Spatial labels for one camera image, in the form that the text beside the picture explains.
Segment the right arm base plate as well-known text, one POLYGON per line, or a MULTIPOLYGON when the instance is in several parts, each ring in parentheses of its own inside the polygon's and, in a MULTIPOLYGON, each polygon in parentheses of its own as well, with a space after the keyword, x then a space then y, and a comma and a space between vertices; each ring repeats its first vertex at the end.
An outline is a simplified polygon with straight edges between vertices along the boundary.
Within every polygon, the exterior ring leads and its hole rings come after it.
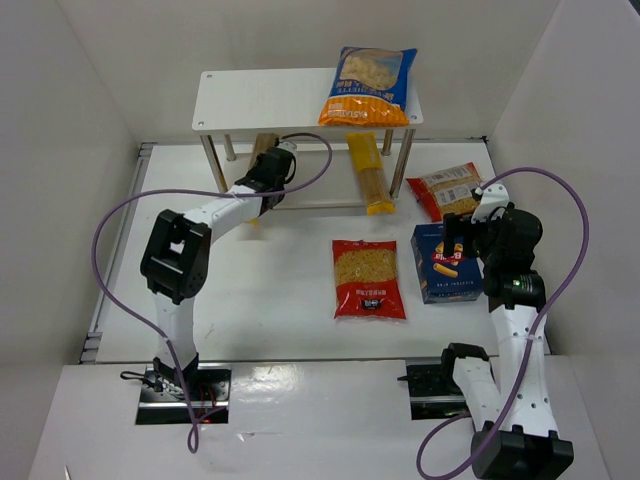
POLYGON ((459 388, 443 379, 439 360, 408 360, 405 368, 397 381, 408 388, 412 420, 448 419, 468 412, 459 388))

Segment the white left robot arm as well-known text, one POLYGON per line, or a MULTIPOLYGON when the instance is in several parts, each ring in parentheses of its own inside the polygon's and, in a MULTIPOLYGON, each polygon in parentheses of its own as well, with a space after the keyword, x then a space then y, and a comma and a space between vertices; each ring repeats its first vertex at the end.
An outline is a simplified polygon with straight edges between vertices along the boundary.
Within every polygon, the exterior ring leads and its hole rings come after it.
POLYGON ((211 246, 283 200, 281 192, 296 172, 296 154, 295 144, 282 141, 257 156, 229 197, 186 213, 165 209, 156 218, 140 270, 154 297, 157 325, 165 333, 153 359, 154 371, 179 394, 180 381, 190 383, 197 376, 194 303, 207 279, 211 246))

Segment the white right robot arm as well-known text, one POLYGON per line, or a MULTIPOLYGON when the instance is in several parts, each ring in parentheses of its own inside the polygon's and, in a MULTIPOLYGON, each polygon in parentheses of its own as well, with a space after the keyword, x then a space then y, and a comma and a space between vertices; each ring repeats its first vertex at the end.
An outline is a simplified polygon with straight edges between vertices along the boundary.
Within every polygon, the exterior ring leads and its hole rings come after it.
POLYGON ((480 220, 447 214, 443 252, 478 258, 498 340, 498 360, 479 346, 452 343, 443 372, 463 394, 474 434, 470 459, 479 479, 557 479, 573 463, 561 439, 545 378, 545 284, 533 270, 540 220, 511 204, 480 220))

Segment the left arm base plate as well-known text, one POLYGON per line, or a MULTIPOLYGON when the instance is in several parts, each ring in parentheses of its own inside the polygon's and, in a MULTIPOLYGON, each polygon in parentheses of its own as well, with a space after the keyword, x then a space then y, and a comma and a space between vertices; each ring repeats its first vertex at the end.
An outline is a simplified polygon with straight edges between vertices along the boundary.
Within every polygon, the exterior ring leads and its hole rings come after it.
MULTIPOLYGON (((201 424, 226 424, 229 416, 231 370, 213 364, 199 367, 189 398, 201 424)), ((135 423, 137 425, 189 424, 182 389, 160 377, 152 367, 143 373, 122 371, 120 379, 141 384, 135 423)))

